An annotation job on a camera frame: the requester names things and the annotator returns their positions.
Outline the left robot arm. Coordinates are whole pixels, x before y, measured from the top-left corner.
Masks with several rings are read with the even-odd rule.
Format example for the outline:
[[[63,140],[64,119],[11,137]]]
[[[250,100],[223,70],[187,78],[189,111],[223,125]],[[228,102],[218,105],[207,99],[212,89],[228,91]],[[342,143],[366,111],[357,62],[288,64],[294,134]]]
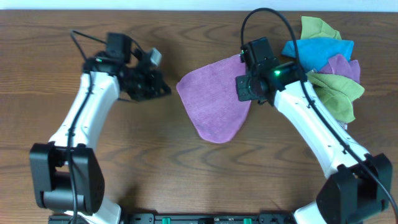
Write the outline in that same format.
[[[83,64],[80,89],[57,132],[29,154],[37,205],[64,213],[65,223],[119,223],[121,207],[104,196],[95,150],[107,115],[121,92],[143,101],[170,94],[157,69],[161,58],[92,57]]]

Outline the purple microfiber cloth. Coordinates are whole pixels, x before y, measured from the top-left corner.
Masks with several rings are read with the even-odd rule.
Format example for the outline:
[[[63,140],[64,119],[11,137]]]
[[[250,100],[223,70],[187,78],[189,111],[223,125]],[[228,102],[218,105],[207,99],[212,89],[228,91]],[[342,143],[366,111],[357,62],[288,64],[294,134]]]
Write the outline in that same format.
[[[186,74],[176,86],[184,108],[199,136],[226,143],[246,120],[251,102],[239,101],[235,78],[245,74],[238,55]]]

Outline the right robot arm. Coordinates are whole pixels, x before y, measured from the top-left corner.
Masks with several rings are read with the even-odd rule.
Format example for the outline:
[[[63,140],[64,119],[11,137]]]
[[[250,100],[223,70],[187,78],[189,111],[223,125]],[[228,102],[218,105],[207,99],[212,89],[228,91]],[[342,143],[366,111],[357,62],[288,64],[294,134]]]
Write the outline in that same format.
[[[294,211],[295,223],[360,223],[389,207],[397,210],[390,160],[351,138],[295,63],[247,63],[236,89],[240,101],[266,100],[282,113],[321,165],[326,183],[314,202]]]

